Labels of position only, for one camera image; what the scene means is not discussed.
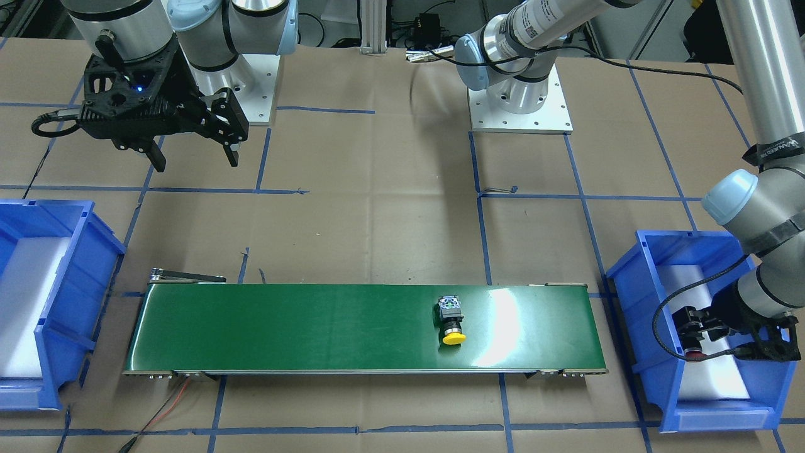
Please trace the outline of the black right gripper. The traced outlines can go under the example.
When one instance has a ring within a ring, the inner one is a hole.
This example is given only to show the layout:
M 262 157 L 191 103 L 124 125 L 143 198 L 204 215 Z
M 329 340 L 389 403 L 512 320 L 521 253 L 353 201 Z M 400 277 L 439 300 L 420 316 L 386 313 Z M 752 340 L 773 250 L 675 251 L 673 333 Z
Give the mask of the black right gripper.
M 121 100 L 109 103 L 120 106 L 138 97 L 163 101 L 170 111 L 156 135 L 121 135 L 114 138 L 114 145 L 144 155 L 156 172 L 164 172 L 165 157 L 155 137 L 198 132 L 203 126 L 201 135 L 221 144 L 229 164 L 238 165 L 240 143 L 249 138 L 249 120 L 234 90 L 222 87 L 202 96 L 175 35 L 161 50 L 136 61 L 123 59 L 120 41 L 110 30 L 98 34 L 94 42 L 97 54 L 84 69 L 84 101 L 121 95 Z M 209 118 L 205 120 L 206 107 Z

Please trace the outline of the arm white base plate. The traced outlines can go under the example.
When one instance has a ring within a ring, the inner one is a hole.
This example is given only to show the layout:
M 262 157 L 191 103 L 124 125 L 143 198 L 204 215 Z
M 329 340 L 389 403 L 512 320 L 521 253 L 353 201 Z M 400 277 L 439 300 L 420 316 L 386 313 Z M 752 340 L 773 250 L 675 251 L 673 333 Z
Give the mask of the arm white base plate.
M 281 63 L 280 55 L 239 55 L 229 68 L 209 72 L 192 67 L 191 71 L 203 94 L 211 95 L 229 87 L 251 126 L 270 126 Z
M 546 135 L 574 131 L 555 65 L 543 81 L 509 79 L 486 90 L 469 90 L 468 101 L 474 132 Z

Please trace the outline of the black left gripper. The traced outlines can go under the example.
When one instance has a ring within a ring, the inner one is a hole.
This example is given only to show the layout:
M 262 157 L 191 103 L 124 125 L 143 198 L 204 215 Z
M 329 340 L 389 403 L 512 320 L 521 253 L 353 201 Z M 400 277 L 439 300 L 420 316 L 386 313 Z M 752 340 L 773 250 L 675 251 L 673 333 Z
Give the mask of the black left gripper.
M 751 310 L 739 295 L 736 286 L 719 290 L 713 296 L 708 312 L 697 310 L 693 306 L 683 306 L 672 315 L 677 336 L 682 344 L 700 344 L 704 340 L 704 333 L 712 330 L 715 325 L 715 329 L 708 332 L 708 338 L 712 341 L 725 338 L 731 333 L 749 335 L 747 321 L 751 318 L 767 318 L 767 316 Z M 734 355 L 739 352 L 739 346 L 734 347 Z

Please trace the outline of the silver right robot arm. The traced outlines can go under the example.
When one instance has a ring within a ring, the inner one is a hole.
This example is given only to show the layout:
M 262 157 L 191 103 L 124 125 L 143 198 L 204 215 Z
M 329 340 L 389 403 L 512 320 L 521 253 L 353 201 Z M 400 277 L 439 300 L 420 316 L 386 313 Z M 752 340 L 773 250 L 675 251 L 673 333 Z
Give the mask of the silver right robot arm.
M 163 172 L 157 137 L 194 133 L 222 146 L 232 167 L 249 126 L 267 123 L 274 69 L 293 53 L 296 1 L 64 1 L 88 43 L 81 105 L 47 115 L 73 121 Z

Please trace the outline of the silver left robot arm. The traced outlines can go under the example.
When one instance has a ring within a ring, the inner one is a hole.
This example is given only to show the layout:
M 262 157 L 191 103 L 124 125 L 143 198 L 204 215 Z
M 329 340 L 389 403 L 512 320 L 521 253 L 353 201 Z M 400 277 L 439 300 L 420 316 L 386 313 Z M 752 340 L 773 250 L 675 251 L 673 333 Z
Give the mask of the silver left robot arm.
M 455 43 L 449 62 L 471 90 L 522 78 L 557 51 L 555 42 L 607 11 L 633 1 L 523 1 Z M 695 363 L 737 359 L 799 361 L 796 310 L 803 307 L 803 51 L 788 1 L 719 1 L 730 54 L 753 121 L 756 143 L 743 155 L 757 173 L 734 171 L 702 198 L 711 218 L 741 244 L 743 262 L 761 264 L 719 290 L 707 308 L 674 313 L 682 352 L 658 331 L 669 355 Z

